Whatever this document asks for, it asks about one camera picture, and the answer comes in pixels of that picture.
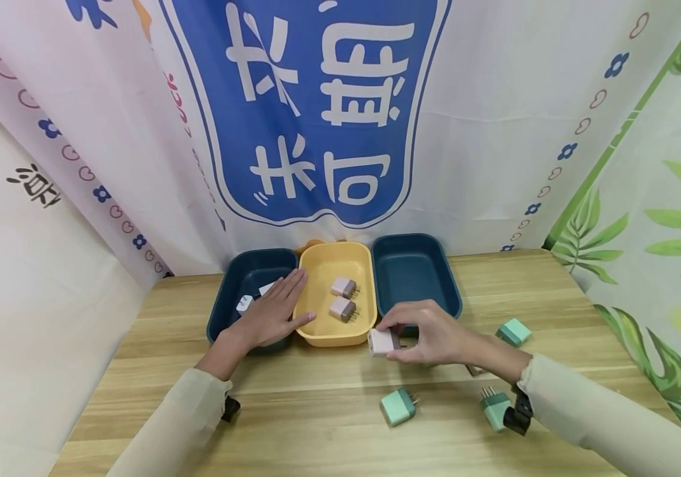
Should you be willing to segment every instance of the right hand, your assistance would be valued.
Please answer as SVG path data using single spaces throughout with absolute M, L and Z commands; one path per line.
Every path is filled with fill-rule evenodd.
M 472 332 L 439 307 L 433 300 L 404 301 L 386 313 L 376 327 L 378 331 L 393 328 L 400 333 L 404 325 L 417 325 L 420 337 L 417 345 L 407 350 L 395 350 L 386 356 L 400 362 L 451 364 L 471 361 L 471 343 L 480 340 Z

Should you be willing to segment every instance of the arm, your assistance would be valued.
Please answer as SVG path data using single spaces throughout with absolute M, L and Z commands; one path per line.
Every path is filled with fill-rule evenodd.
M 417 346 L 389 354 L 400 362 L 479 366 L 531 400 L 537 421 L 565 441 L 597 452 L 628 476 L 681 476 L 681 428 L 542 355 L 467 330 L 436 303 L 396 305 L 379 330 L 412 323 Z
M 120 455 L 109 477 L 175 476 L 190 452 L 208 442 L 224 414 L 237 364 L 256 346 L 276 343 L 314 320 L 308 313 L 290 321 L 306 274 L 294 270 L 224 330 L 195 368 L 187 370 Z

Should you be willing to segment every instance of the yellow tray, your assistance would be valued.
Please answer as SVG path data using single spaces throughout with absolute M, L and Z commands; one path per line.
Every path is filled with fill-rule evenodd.
M 359 242 L 321 243 L 302 253 L 300 266 L 309 273 L 309 281 L 295 304 L 294 316 L 314 311 L 317 317 L 297 333 L 311 346 L 319 347 L 354 346 L 367 341 L 367 331 L 378 318 L 370 249 Z M 330 287 L 339 276 L 356 282 L 351 297 L 356 315 L 348 323 L 330 315 L 330 303 L 335 299 Z

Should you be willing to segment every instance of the left hand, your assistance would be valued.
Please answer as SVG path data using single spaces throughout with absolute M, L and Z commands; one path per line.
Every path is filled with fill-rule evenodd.
M 227 335 L 242 340 L 249 348 L 269 346 L 314 320 L 316 313 L 304 313 L 290 320 L 308 278 L 304 269 L 296 269 L 277 280 L 226 330 Z

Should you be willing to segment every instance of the plastic tray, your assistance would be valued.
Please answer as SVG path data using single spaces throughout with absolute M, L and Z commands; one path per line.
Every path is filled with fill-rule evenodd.
M 299 328 L 299 335 L 311 346 L 354 346 L 367 341 L 367 331 L 378 318 L 375 287 L 372 279 L 370 249 L 359 242 L 321 243 L 301 255 L 301 267 L 309 273 L 309 281 L 295 304 L 294 315 L 314 311 L 317 317 Z M 342 276 L 356 282 L 356 315 L 348 323 L 330 316 L 330 293 L 335 278 Z
M 258 288 L 288 274 L 297 266 L 297 255 L 288 249 L 251 250 L 234 257 L 221 281 L 206 335 L 213 343 L 221 331 L 237 321 L 240 313 L 235 309 L 243 295 L 258 295 Z M 290 336 L 270 346 L 255 348 L 250 354 L 269 354 L 283 350 Z
M 431 298 L 457 318 L 462 298 L 455 285 L 444 249 L 426 234 L 386 235 L 372 243 L 378 310 L 385 315 L 401 301 Z M 407 326 L 402 336 L 417 336 L 416 326 Z

